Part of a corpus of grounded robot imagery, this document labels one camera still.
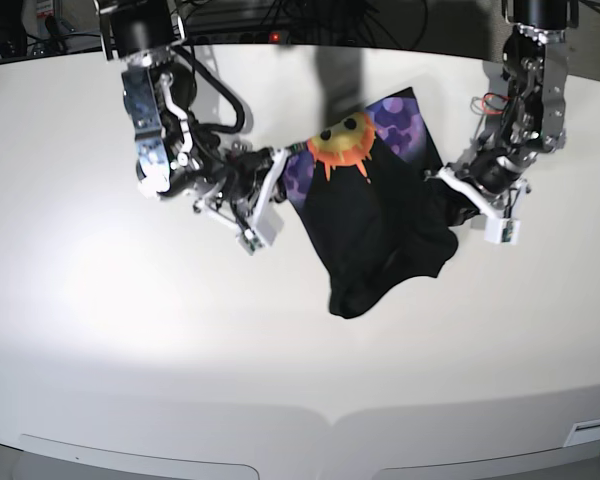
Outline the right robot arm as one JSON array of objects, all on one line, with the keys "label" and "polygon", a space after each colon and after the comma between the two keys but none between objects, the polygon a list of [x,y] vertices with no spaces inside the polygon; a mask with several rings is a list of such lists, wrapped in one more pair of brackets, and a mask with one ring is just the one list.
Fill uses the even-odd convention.
[{"label": "right robot arm", "polygon": [[[248,253],[272,246],[283,228],[274,203],[289,149],[254,151],[239,139],[246,123],[239,98],[195,56],[183,21],[164,1],[98,1],[107,60],[126,65],[123,100],[135,132],[136,175],[148,198],[193,197],[193,209],[231,229]],[[233,107],[232,125],[202,123],[193,113],[202,77]]]}]

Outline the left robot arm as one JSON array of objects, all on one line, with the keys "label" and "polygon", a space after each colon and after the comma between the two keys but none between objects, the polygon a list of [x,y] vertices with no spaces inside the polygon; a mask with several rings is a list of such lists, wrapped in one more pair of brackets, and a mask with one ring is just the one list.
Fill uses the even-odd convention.
[{"label": "left robot arm", "polygon": [[488,205],[512,212],[519,181],[537,157],[564,147],[568,77],[566,32],[579,25],[577,1],[503,1],[511,34],[502,51],[504,106],[459,161],[432,173],[447,222],[459,226],[480,214],[469,195],[441,179],[448,173]]}]

